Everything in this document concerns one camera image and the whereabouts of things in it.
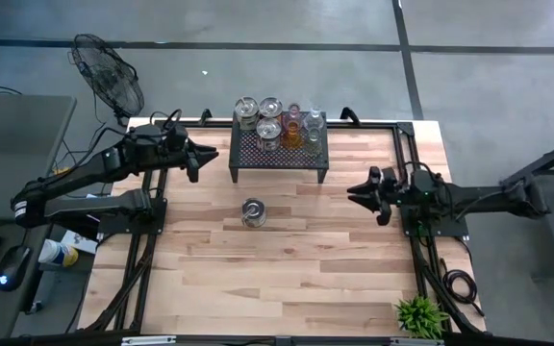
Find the potted plant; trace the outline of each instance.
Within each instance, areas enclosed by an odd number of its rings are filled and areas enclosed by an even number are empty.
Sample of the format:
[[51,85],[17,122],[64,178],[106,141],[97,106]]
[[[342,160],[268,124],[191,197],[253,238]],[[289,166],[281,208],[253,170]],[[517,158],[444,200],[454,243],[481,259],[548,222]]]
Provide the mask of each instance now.
[[438,305],[429,298],[420,296],[409,301],[399,301],[397,308],[398,321],[401,328],[408,331],[412,337],[425,339],[441,338],[441,321],[449,318],[441,312]]

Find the tin can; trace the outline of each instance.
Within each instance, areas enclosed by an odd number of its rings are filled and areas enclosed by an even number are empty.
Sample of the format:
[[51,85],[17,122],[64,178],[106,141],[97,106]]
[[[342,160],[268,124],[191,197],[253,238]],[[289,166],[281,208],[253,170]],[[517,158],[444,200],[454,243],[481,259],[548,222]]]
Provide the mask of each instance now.
[[260,103],[260,114],[263,117],[277,117],[281,115],[282,110],[283,105],[281,104],[281,101],[275,97],[266,97]]
[[242,204],[242,224],[247,227],[260,227],[266,221],[264,203],[256,198],[249,198]]
[[262,151],[273,151],[279,148],[281,124],[277,119],[264,118],[258,121],[258,148]]
[[235,104],[235,114],[242,131],[253,131],[258,121],[258,103],[251,97],[241,97]]

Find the wooden table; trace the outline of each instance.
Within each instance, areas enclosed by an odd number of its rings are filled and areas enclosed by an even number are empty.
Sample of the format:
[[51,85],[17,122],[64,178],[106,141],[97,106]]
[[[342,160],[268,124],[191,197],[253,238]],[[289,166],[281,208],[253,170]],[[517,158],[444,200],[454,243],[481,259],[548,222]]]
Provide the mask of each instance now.
[[[130,124],[146,121],[133,118]],[[420,160],[449,181],[439,124],[414,126]],[[169,171],[168,212],[153,259],[144,334],[403,334],[394,304],[416,295],[416,280],[399,213],[378,227],[368,210],[346,198],[346,188],[364,182],[371,165],[395,166],[390,132],[330,130],[323,185],[315,171],[296,170],[241,170],[233,184],[230,130],[189,129],[189,137],[215,146],[219,157],[200,170],[197,184],[183,171]],[[113,194],[139,188],[141,180],[117,183]],[[249,197],[267,206],[260,229],[241,225],[240,206]],[[93,322],[118,291],[129,242],[129,235],[115,235],[99,248],[79,327]],[[459,242],[437,243],[449,269],[472,274]],[[133,292],[126,323],[135,301]],[[460,308],[484,329],[472,306]]]

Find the electric fan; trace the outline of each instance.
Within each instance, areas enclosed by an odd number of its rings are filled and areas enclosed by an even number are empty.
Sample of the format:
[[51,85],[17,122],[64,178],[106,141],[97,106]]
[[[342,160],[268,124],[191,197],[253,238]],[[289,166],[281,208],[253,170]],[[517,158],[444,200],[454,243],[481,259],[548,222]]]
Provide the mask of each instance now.
[[79,34],[74,38],[70,53],[93,92],[113,109],[120,126],[125,126],[122,118],[140,113],[144,97],[136,69],[122,60],[103,39]]

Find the concrete floor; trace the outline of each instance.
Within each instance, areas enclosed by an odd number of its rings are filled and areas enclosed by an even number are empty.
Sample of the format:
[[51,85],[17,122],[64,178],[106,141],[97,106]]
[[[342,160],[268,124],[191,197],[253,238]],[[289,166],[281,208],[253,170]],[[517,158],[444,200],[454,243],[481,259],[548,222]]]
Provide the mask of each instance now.
[[[554,46],[554,0],[401,4],[411,44]],[[399,43],[391,0],[0,0],[0,37],[70,39],[77,33],[110,40]],[[182,108],[198,116],[211,108],[226,115],[245,94],[275,95],[303,107],[319,103],[331,117],[350,106],[361,118],[413,118],[398,52],[119,54],[138,69],[143,114]],[[554,55],[413,54],[413,64],[424,118],[441,124],[455,183],[495,184],[554,148]],[[88,145],[98,125],[92,93],[66,49],[0,47],[0,85],[77,97],[66,140],[73,150]],[[112,121],[100,101],[98,116]],[[554,262],[546,229],[505,214],[469,216],[467,222],[489,330],[554,341],[554,280],[534,284],[529,278]],[[45,275],[39,296],[48,300],[46,309],[22,317],[15,333],[61,333],[85,279]]]

